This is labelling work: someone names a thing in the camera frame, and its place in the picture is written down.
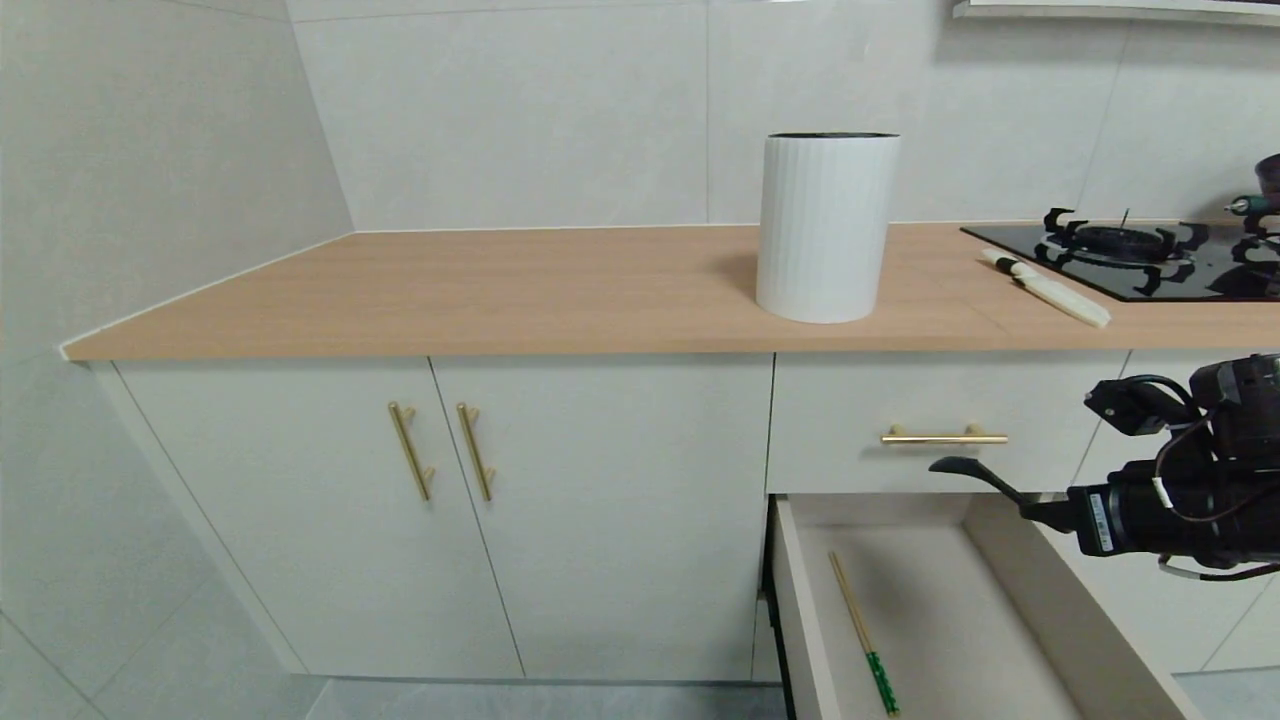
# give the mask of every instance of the open drawer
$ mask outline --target open drawer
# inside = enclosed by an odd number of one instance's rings
[[[1001,496],[777,496],[769,547],[796,720],[886,716],[831,551],[902,719],[1202,720]]]

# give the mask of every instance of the kitchen counter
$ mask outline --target kitchen counter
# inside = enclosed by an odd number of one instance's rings
[[[891,228],[872,316],[795,323],[754,302],[756,236],[755,225],[355,233],[64,352],[189,360],[1280,346],[1280,302],[1125,304],[1064,281],[1111,310],[1107,328],[1091,328],[984,265],[987,245],[955,224]]]

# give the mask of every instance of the barcode label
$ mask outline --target barcode label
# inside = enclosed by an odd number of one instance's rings
[[[1111,552],[1115,544],[1111,543],[1111,527],[1107,525],[1107,511],[1102,507],[1102,496],[1089,493],[1089,506],[1093,507],[1093,529],[1098,533],[1098,547],[1102,552]]]

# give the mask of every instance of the ribbed white canister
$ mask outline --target ribbed white canister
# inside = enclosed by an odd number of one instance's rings
[[[755,301],[803,323],[876,309],[899,136],[781,133],[764,145]]]

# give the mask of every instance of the black glass cooktop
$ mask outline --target black glass cooktop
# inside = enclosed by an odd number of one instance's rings
[[[1266,301],[1280,299],[1280,236],[1242,224],[1061,222],[960,228],[1116,300]]]

